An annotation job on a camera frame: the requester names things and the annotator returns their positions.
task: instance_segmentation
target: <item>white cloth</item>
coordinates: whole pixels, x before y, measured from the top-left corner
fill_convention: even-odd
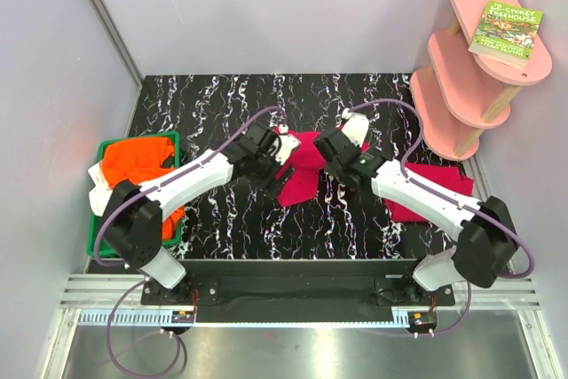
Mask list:
[[[88,170],[92,182],[95,183],[95,187],[89,191],[89,202],[91,203],[92,213],[98,217],[102,217],[105,213],[110,195],[113,193],[103,174],[101,163],[98,162]]]

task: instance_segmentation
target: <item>green basket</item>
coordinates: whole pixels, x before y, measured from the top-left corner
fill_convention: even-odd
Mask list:
[[[176,152],[174,154],[174,166],[176,168],[179,168],[179,164],[181,163],[181,153],[180,153],[180,148],[179,148],[179,133],[177,133],[177,132],[163,132],[163,133],[156,133],[154,135],[144,135],[143,137],[137,137],[137,138],[148,138],[148,137],[166,137],[166,138],[171,139],[174,143],[174,147],[176,148]],[[97,162],[100,162],[101,160],[103,160],[103,157],[105,155],[105,151],[107,150],[108,146],[111,146],[115,142],[124,141],[125,139],[129,139],[129,138],[113,139],[111,141],[103,142],[99,146],[99,153],[97,155]],[[89,232],[89,244],[87,245],[87,253],[89,254],[90,257],[95,256],[95,240],[97,239],[97,233],[99,232],[99,228],[102,225],[101,222],[102,222],[101,217],[97,217],[95,215],[93,215],[91,217],[91,229],[90,229],[90,232]],[[181,242],[181,227],[182,227],[182,222],[180,221],[179,224],[177,225],[176,236],[171,240],[165,241],[163,243],[164,248],[170,248],[172,246],[176,246],[177,244],[179,244]],[[100,253],[101,257],[117,257],[118,256],[116,254],[116,252],[114,251],[114,249],[111,248],[105,241],[102,241],[100,243],[100,252],[99,253]]]

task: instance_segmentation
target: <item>white wall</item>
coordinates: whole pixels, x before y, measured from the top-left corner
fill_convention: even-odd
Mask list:
[[[87,0],[0,10],[0,376],[30,379],[86,260],[86,169],[123,135],[137,89]]]
[[[510,118],[483,134],[479,157],[493,193],[507,201],[534,251],[532,278],[568,374],[568,9],[566,0],[519,1],[544,11],[539,34],[552,55],[552,73],[519,92]]]
[[[449,0],[105,0],[143,74],[413,71]]]

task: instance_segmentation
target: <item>orange cloth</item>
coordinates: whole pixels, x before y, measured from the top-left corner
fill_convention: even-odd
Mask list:
[[[124,179],[138,185],[172,172],[174,168],[163,168],[162,164],[174,153],[175,147],[169,138],[125,139],[106,149],[102,162],[103,174],[111,188]],[[174,238],[184,214],[184,208],[179,208],[164,221],[162,240]]]

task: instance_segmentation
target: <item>book cover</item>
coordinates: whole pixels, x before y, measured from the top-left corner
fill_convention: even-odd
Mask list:
[[[542,11],[490,1],[477,26],[477,44],[528,61],[533,53]]]

